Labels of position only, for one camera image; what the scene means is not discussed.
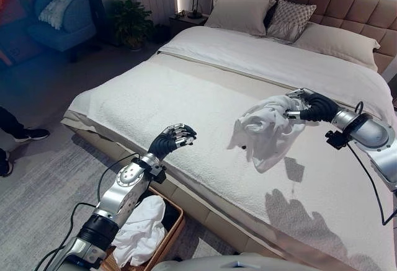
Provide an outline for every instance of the sneaker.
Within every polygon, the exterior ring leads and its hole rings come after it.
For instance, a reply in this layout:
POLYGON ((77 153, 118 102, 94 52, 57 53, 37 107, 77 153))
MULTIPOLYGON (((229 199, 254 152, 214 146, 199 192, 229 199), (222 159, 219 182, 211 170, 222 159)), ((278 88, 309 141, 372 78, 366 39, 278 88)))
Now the sneaker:
POLYGON ((11 175, 12 170, 14 170, 14 165, 8 161, 10 154, 6 152, 6 161, 0 163, 0 177, 8 177, 11 175))
POLYGON ((48 130, 29 130, 24 129, 24 133, 22 136, 17 138, 14 137, 15 142, 22 143, 26 141, 38 141, 45 139, 50 135, 48 130))

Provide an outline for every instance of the blue armchair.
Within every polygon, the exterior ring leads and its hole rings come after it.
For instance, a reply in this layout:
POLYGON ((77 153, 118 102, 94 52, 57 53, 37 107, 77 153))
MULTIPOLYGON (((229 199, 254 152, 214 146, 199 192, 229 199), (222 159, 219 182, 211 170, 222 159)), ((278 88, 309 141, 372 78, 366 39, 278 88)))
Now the blue armchair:
MULTIPOLYGON (((34 11, 38 17, 51 0, 36 0, 34 11)), ((66 51, 89 40, 96 34, 92 21, 89 0, 72 0, 65 10, 63 26, 60 30, 50 24, 39 22, 27 29, 29 35, 39 43, 58 51, 66 51)))

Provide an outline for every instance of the white bedspread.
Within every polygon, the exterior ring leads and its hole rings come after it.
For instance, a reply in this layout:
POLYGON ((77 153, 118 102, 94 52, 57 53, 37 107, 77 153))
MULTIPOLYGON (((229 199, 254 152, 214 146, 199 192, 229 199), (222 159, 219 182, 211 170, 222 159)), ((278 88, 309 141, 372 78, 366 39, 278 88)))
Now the white bedspread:
MULTIPOLYGON (((189 29, 161 50, 309 87, 348 104, 363 100, 379 116, 395 122, 390 91, 373 71, 266 40, 244 39, 238 33, 222 34, 219 29, 189 29), (197 43, 190 44, 192 38, 197 43)), ((257 218, 258 229, 262 223, 270 224, 357 270, 396 270, 393 223, 381 225, 372 188, 349 150, 336 151, 325 143, 330 124, 307 127, 287 157, 263 174, 246 161, 243 151, 227 150, 236 118, 259 100, 288 91, 160 54, 80 94, 69 111, 83 114, 144 149, 164 127, 186 123, 197 131, 197 141, 170 154, 167 163, 257 218)), ((370 167, 368 159, 361 158, 370 167)), ((389 213, 391 194, 371 173, 389 213)), ((290 249, 288 240, 277 243, 330 270, 326 261, 311 260, 309 252, 304 255, 290 249)))
POLYGON ((160 51, 296 88, 307 87, 353 107, 362 100, 366 111, 386 120, 397 130, 390 88, 379 74, 358 64, 248 37, 241 32, 209 27, 182 32, 160 51))

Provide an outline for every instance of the white cushion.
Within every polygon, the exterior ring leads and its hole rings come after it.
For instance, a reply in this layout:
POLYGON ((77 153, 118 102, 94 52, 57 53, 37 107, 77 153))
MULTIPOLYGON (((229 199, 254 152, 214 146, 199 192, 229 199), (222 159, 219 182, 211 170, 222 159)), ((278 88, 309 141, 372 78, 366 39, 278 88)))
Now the white cushion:
POLYGON ((266 35, 263 20, 275 0, 213 0, 213 10, 205 26, 266 35))
POLYGON ((52 27, 59 30, 62 27, 63 16, 66 8, 72 0, 52 0, 40 13, 38 19, 49 23, 52 27))
POLYGON ((378 71, 373 49, 379 49, 379 43, 373 38, 348 30, 310 22, 293 46, 335 56, 378 71))

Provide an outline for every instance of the lamp base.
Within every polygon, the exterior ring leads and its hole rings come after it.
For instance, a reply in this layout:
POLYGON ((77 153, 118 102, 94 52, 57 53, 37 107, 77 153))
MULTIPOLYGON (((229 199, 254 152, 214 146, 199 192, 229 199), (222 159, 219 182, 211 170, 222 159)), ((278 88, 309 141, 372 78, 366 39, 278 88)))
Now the lamp base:
POLYGON ((199 18, 202 18, 203 15, 201 12, 193 11, 193 12, 188 12, 187 17, 191 18, 191 19, 199 19, 199 18))

